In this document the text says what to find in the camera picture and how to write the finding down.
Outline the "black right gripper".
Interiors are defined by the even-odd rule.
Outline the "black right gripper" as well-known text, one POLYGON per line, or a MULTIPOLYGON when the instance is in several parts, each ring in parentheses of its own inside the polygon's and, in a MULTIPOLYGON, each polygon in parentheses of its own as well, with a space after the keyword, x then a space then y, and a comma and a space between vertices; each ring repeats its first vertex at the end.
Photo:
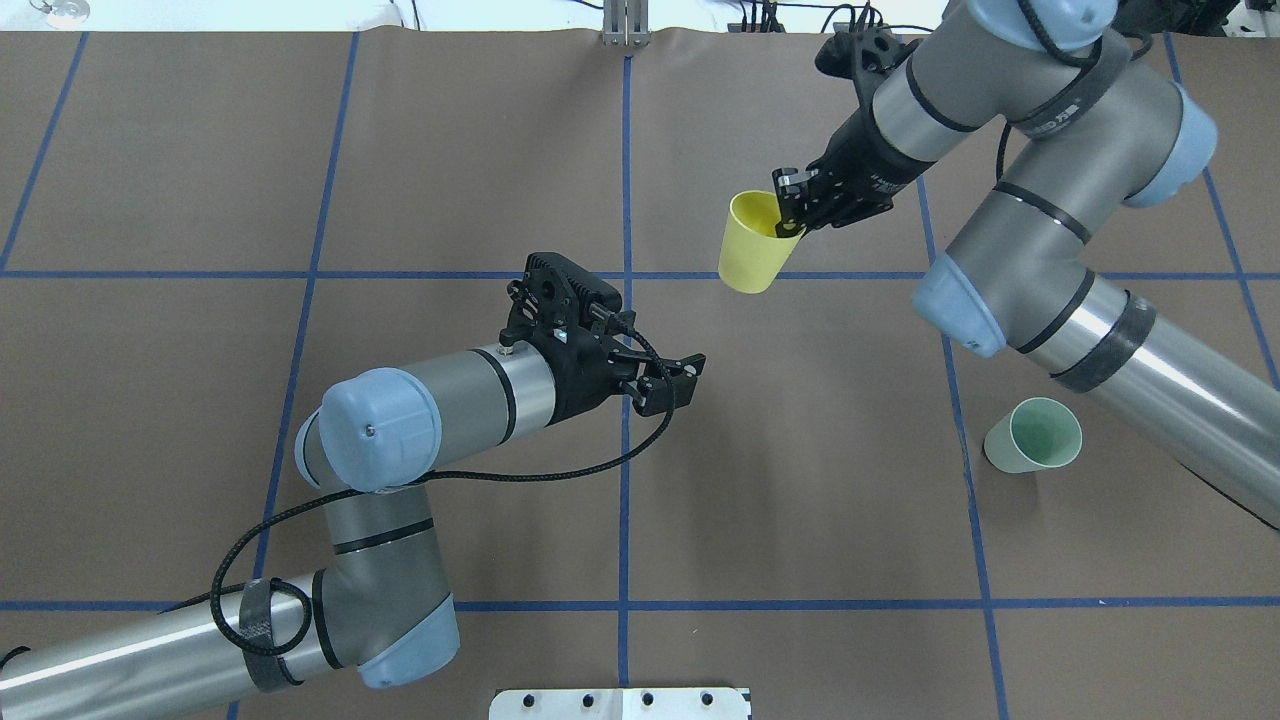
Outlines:
POLYGON ((771 173, 780 209, 778 237, 850 225, 893 208, 891 152, 868 108, 855 110, 806 168, 771 173))

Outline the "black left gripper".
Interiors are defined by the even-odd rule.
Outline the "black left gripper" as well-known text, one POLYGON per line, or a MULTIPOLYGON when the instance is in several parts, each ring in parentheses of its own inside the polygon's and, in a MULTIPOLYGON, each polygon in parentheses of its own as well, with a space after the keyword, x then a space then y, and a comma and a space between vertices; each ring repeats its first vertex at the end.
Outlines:
POLYGON ((603 334, 536 337, 536 350, 547 361, 556 387, 553 421, 588 413, 613 395, 625 393, 640 416, 658 416, 687 406, 707 364, 704 354, 681 359, 630 350, 603 334), (671 377, 662 375, 662 368, 671 377))

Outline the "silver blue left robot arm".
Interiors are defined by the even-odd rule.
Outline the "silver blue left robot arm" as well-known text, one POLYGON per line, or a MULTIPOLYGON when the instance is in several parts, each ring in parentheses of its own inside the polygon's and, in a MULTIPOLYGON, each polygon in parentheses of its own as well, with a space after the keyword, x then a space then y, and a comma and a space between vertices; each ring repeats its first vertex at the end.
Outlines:
POLYGON ((20 653, 3 669, 3 716, 179 719, 343 669, 374 689, 424 679, 460 648, 426 484, 616 395, 668 418, 705 364, 557 331, 333 386, 294 447, 316 497, 262 525, 276 533, 315 512, 317 569, 219 582, 177 609, 20 653))

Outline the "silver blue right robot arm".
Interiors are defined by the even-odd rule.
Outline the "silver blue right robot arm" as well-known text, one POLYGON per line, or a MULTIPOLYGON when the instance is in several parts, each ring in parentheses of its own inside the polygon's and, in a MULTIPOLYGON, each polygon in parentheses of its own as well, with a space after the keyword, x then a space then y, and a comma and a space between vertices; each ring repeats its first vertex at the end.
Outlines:
POLYGON ((1210 163, 1217 129, 1114 28, 1115 1, 951 1, 927 37, 831 36, 818 69, 858 109, 803 169, 773 172, 783 237, 865 220, 1001 118, 1025 147, 913 296, 988 357, 1014 348, 1220 495, 1277 525, 1277 391, 1079 259, 1119 208, 1151 208, 1210 163))

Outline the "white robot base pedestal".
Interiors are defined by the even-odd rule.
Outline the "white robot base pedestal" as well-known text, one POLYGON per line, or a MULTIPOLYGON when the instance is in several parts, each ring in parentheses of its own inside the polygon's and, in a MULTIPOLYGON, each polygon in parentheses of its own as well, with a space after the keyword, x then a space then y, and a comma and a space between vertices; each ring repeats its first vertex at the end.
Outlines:
POLYGON ((751 719, 750 691, 732 687, 508 689, 489 719, 751 719))

